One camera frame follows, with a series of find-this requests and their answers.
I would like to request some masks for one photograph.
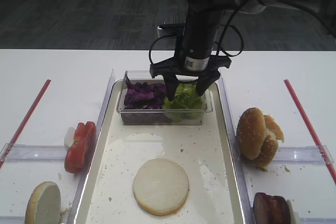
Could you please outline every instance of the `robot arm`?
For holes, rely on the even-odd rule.
[[[308,9],[319,14],[328,27],[336,27],[336,0],[187,0],[188,12],[185,24],[162,25],[159,35],[176,36],[174,56],[150,65],[154,78],[162,75],[167,97],[172,100],[179,81],[176,75],[198,77],[196,92],[202,95],[220,77],[219,67],[230,66],[226,56],[211,55],[217,30],[224,11],[257,14],[266,6]]]

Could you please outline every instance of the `clear plastic container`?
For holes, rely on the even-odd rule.
[[[117,112],[120,113],[123,124],[126,125],[156,125],[156,124],[182,124],[200,125],[203,123],[205,112],[212,111],[210,92],[207,90],[202,96],[201,109],[125,109],[124,100],[128,90],[126,79],[132,84],[145,83],[164,84],[162,76],[152,79],[149,72],[145,71],[126,71],[122,80],[122,88],[117,103]],[[181,81],[190,81],[188,77],[179,78]]]

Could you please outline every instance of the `black cable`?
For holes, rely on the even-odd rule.
[[[152,61],[152,50],[153,50],[153,47],[155,46],[155,44],[161,40],[161,39],[164,39],[164,38],[172,38],[172,37],[176,37],[176,35],[164,35],[164,36],[161,36],[159,38],[157,38],[152,44],[151,46],[149,47],[149,53],[148,53],[148,58],[149,58],[149,61],[151,64],[154,64],[153,61]]]
[[[240,9],[242,9],[244,7],[244,5],[247,4],[247,2],[249,2],[249,0],[244,1],[241,5],[239,5],[234,11],[233,13],[230,15],[229,19],[227,20],[224,29],[222,31],[222,34],[220,35],[218,44],[221,45],[223,42],[223,38],[224,35],[226,34],[227,29],[230,27],[230,23],[233,20],[233,18],[236,16],[236,14],[240,11]],[[215,56],[215,60],[217,59],[218,55],[219,55],[219,51],[220,51],[220,47],[217,47],[217,51],[216,51],[216,56]]]
[[[218,47],[220,47],[221,51],[222,51],[223,54],[225,54],[226,56],[229,56],[229,57],[235,57],[235,56],[240,55],[241,52],[243,52],[243,50],[244,50],[244,46],[245,46],[245,45],[244,45],[244,39],[243,39],[243,36],[242,36],[242,34],[240,33],[240,31],[238,30],[237,27],[235,27],[234,25],[229,25],[229,27],[232,28],[232,29],[236,32],[236,34],[238,35],[238,37],[239,37],[239,39],[240,39],[240,50],[239,50],[239,52],[238,52],[237,54],[235,54],[235,55],[231,55],[231,54],[229,54],[227,51],[225,51],[225,50],[222,48],[222,46],[221,46],[218,42],[215,41],[215,44],[216,44]]]
[[[321,24],[322,26],[334,37],[336,38],[336,32],[323,20],[323,18],[317,13],[315,12],[314,10],[308,8],[308,7],[305,7],[305,6],[302,6],[302,5],[299,5],[299,4],[296,4],[296,3],[292,3],[291,1],[288,1],[288,0],[274,0],[274,1],[277,1],[279,3],[283,3],[285,5],[289,5],[289,6],[292,6],[294,8],[297,8],[297,9],[300,9],[300,10],[303,10],[307,13],[309,13],[310,15],[312,15],[315,19],[317,19]]]

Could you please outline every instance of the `gray carpet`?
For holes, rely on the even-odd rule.
[[[0,48],[147,50],[156,26],[183,22],[186,0],[0,0]],[[308,14],[268,8],[234,19],[246,50],[335,50]],[[239,40],[231,31],[225,49]],[[173,49],[174,41],[156,49]]]

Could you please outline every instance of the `white table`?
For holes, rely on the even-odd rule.
[[[160,61],[173,52],[152,55]],[[287,146],[314,145],[283,83],[289,79],[321,142],[336,158],[336,52],[249,51],[232,60],[230,69],[221,71],[235,121],[257,106],[274,116],[285,137],[291,136]],[[51,84],[17,143],[62,145],[69,127],[97,120],[112,69],[117,80],[125,70],[146,71],[148,52],[0,50],[0,147],[10,141],[46,79]]]

